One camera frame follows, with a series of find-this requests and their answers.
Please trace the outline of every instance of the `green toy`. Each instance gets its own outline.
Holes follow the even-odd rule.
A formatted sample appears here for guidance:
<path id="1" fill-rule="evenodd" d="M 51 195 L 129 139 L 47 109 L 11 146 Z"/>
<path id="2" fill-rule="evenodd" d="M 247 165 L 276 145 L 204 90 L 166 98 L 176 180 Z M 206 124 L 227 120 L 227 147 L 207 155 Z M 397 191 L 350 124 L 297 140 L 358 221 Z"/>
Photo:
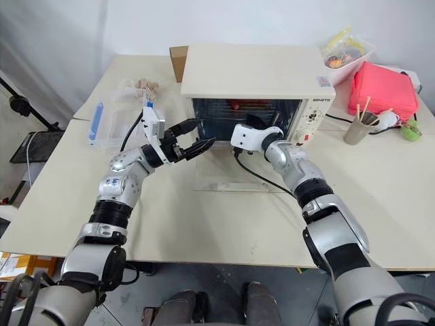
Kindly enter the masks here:
<path id="1" fill-rule="evenodd" d="M 401 127 L 403 137 L 407 141 L 418 141 L 423 134 L 419 130 L 419 125 L 415 120 L 408 120 Z"/>

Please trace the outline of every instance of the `clear plastic container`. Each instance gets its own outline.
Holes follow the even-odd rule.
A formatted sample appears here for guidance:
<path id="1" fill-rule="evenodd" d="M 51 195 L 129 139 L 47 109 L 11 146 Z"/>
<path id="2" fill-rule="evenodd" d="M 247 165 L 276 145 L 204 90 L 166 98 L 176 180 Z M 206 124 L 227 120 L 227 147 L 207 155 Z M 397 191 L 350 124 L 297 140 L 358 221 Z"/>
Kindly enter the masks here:
<path id="1" fill-rule="evenodd" d="M 94 115 L 90 122 L 90 133 L 95 133 L 92 145 L 98 147 L 120 147 L 128 130 L 142 110 L 138 101 L 103 103 L 101 114 Z M 128 139 L 129 144 L 144 144 L 145 133 L 138 124 Z"/>
<path id="2" fill-rule="evenodd" d="M 355 61 L 352 61 L 351 63 L 344 65 L 338 69 L 332 69 L 330 67 L 326 67 L 328 70 L 328 76 L 333 86 L 338 85 L 343 80 L 346 80 L 350 75 L 357 72 L 358 69 L 361 68 L 362 63 L 364 61 L 367 61 L 372 55 L 372 53 L 376 50 L 376 47 L 371 43 L 368 43 L 362 39 L 358 39 L 357 37 L 354 37 L 354 39 L 364 47 L 366 53 L 365 55 L 361 56 Z M 325 53 L 326 53 L 326 49 L 323 49 L 321 51 L 322 56 L 324 56 Z"/>

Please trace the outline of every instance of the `cardboard box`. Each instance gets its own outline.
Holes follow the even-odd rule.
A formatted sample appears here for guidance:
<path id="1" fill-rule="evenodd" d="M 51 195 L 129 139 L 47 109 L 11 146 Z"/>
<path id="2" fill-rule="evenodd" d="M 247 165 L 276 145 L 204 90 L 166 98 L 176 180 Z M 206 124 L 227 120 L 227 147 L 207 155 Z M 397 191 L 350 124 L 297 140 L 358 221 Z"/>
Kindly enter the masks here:
<path id="1" fill-rule="evenodd" d="M 174 69 L 175 80 L 177 80 L 177 83 L 181 83 L 183 80 L 184 65 L 186 64 L 188 48 L 188 46 L 173 46 L 172 48 L 169 48 L 172 67 Z"/>
<path id="2" fill-rule="evenodd" d="M 15 276 L 26 273 L 33 275 L 45 270 L 52 276 L 56 267 L 56 258 L 46 256 L 16 255 L 0 252 L 0 282 L 13 280 Z"/>

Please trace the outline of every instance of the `orange box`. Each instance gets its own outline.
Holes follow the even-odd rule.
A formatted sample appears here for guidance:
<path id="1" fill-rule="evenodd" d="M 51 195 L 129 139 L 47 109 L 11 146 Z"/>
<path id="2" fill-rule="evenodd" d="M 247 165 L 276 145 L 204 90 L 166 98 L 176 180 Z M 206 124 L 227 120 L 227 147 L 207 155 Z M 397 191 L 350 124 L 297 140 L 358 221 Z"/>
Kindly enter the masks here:
<path id="1" fill-rule="evenodd" d="M 38 270 L 45 270 L 49 276 L 52 276 L 56 260 L 55 257 L 0 252 L 0 281 L 13 280 L 15 276 L 22 273 L 34 275 Z"/>

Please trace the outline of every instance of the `silver robot arm segment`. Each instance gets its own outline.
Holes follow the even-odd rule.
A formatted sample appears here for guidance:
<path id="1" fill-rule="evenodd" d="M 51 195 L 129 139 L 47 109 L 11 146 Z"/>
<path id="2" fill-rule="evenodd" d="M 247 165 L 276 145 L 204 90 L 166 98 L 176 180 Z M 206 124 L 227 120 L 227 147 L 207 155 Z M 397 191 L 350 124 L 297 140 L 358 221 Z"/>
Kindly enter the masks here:
<path id="1" fill-rule="evenodd" d="M 22 318 L 28 318 L 30 325 L 78 326 L 86 322 L 90 311 L 104 302 L 105 293 L 122 284 L 126 252 L 121 246 L 126 242 L 128 219 L 140 198 L 143 180 L 155 168 L 190 160 L 213 145 L 215 139 L 197 141 L 187 149 L 177 144 L 179 135 L 191 132 L 200 122 L 185 120 L 157 132 L 158 138 L 151 139 L 150 145 L 123 151 L 111 160 L 109 173 L 100 182 L 93 214 L 65 258 L 61 280 L 41 289 L 31 309 L 26 309 L 29 300 L 25 300 L 9 314 L 2 314 L 0 325 L 21 325 Z M 152 122 L 146 123 L 145 129 Z M 31 316 L 24 317 L 26 310 Z"/>
<path id="2" fill-rule="evenodd" d="M 307 223 L 304 241 L 317 267 L 332 278 L 343 324 L 374 325 L 383 301 L 403 289 L 368 256 L 367 235 L 320 169 L 306 159 L 302 148 L 282 140 L 282 132 L 275 128 L 255 130 L 237 125 L 231 144 L 263 152 L 294 194 Z M 412 305 L 395 307 L 389 320 L 428 321 Z"/>

